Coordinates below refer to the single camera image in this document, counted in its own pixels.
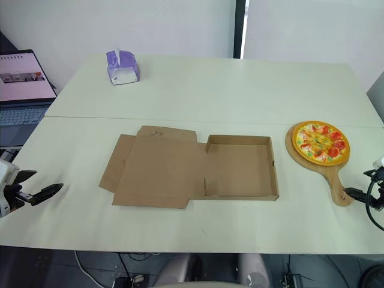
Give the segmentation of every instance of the cable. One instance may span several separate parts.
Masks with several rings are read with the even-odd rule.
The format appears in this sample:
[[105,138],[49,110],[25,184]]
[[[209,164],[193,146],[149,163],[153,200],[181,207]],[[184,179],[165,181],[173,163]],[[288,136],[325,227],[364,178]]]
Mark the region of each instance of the cable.
[[287,274],[292,274],[292,272],[290,270],[290,254],[288,256],[288,271],[287,271]]
[[359,269],[360,269],[360,275],[362,274],[362,270],[361,270],[361,263],[360,263],[360,258],[359,256],[355,256],[356,259],[358,260],[358,263],[359,263]]
[[372,217],[372,214],[371,214],[370,197],[371,197],[372,188],[374,184],[375,184],[375,180],[371,180],[370,186],[368,187],[368,191],[367,191],[367,197],[365,198],[365,210],[367,211],[368,217],[370,218],[372,223],[375,224],[377,228],[384,231],[384,227],[381,226],[378,222],[376,222],[376,220]]
[[347,288],[350,288],[344,274],[339,269],[339,267],[335,264],[335,262],[333,262],[333,260],[330,258],[329,255],[326,255],[326,257],[329,259],[329,261],[331,261],[332,265],[328,261],[325,261],[325,259],[323,259],[322,257],[320,257],[320,258],[323,259],[326,263],[328,263],[329,266],[333,267],[340,274],[340,276],[343,278]]
[[132,260],[134,260],[134,261],[144,261],[144,260],[150,258],[150,257],[152,256],[152,254],[149,254],[147,257],[145,257],[145,258],[143,258],[143,259],[136,259],[136,258],[133,258],[133,257],[131,256],[131,253],[128,253],[128,256],[129,256]]
[[130,277],[130,273],[128,272],[128,269],[127,269],[127,267],[126,267],[126,265],[125,265],[125,263],[124,263],[124,261],[123,261],[123,259],[122,259],[122,257],[121,257],[121,254],[120,254],[119,252],[118,252],[118,255],[119,255],[121,264],[122,264],[123,267],[124,267],[125,273],[127,273],[127,277],[130,279],[130,278],[131,278],[131,277]]
[[99,281],[97,281],[90,273],[88,273],[87,271],[85,271],[83,265],[80,263],[80,260],[79,260],[79,257],[77,256],[77,251],[75,250],[74,251],[74,256],[76,258],[76,262],[77,264],[79,265],[79,268],[80,270],[85,274],[87,275],[98,287],[100,288],[108,288],[107,286],[104,286],[102,285]]

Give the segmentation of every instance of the wall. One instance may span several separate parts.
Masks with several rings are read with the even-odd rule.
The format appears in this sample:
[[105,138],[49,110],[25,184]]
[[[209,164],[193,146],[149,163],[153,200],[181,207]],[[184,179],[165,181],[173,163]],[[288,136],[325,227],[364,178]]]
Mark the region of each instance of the wall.
[[384,72],[368,90],[367,95],[384,122]]
[[250,0],[244,58],[346,62],[367,91],[384,70],[384,1]]
[[235,0],[0,0],[0,29],[33,49],[63,88],[85,57],[133,53],[231,58]]

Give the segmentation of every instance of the cardboard box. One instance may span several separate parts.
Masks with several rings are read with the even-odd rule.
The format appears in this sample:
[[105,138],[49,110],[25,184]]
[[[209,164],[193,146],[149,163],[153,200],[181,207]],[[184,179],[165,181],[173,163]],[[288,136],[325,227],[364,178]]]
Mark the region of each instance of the cardboard box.
[[143,126],[121,135],[99,187],[113,205],[184,208],[190,199],[276,200],[270,137],[210,135]]

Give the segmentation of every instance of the laptop screen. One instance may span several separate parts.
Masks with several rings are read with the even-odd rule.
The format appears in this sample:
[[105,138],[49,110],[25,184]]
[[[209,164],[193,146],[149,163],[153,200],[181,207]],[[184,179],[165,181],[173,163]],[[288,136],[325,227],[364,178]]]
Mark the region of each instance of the laptop screen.
[[54,98],[56,94],[31,50],[0,55],[1,102]]

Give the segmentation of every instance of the black cable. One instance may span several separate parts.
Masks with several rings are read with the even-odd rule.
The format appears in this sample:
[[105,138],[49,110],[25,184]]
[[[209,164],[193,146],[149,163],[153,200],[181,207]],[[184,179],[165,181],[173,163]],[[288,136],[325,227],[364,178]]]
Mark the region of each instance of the black cable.
[[287,271],[287,274],[292,274],[292,272],[290,270],[290,254],[288,256],[288,271]]
[[359,259],[359,256],[356,256],[356,259],[359,263],[359,270],[360,270],[360,275],[362,274],[362,270],[361,270],[361,263],[360,263],[360,259]]
[[120,254],[119,252],[118,252],[118,255],[119,255],[121,264],[122,264],[122,266],[124,267],[125,273],[127,273],[127,277],[130,279],[130,278],[131,278],[131,277],[130,277],[130,273],[128,272],[128,269],[127,269],[127,267],[126,267],[126,265],[125,265],[125,263],[124,263],[124,261],[123,261],[123,259],[122,259],[122,257],[121,257],[121,254]]
[[367,211],[368,217],[370,218],[372,223],[375,224],[377,228],[384,231],[384,227],[381,226],[378,222],[376,222],[376,220],[372,217],[372,214],[371,214],[370,197],[371,197],[372,188],[374,184],[375,184],[375,181],[371,180],[370,186],[368,187],[368,191],[367,191],[367,197],[365,198],[365,210]]
[[128,253],[128,256],[129,256],[132,260],[134,260],[134,261],[144,261],[144,260],[150,258],[150,257],[152,256],[152,254],[150,253],[147,257],[145,257],[145,258],[143,258],[143,259],[133,258],[133,257],[131,256],[131,253]]
[[326,255],[326,257],[329,259],[329,261],[331,261],[331,263],[333,264],[333,266],[332,266],[331,264],[329,264],[328,262],[327,262],[327,263],[328,263],[330,266],[332,266],[332,267],[333,267],[333,268],[340,274],[340,276],[343,278],[343,280],[344,280],[346,286],[347,286],[348,288],[350,288],[349,285],[348,285],[347,279],[345,278],[344,274],[343,274],[342,271],[339,269],[339,267],[335,264],[335,262],[332,261],[332,259],[330,258],[329,255]]

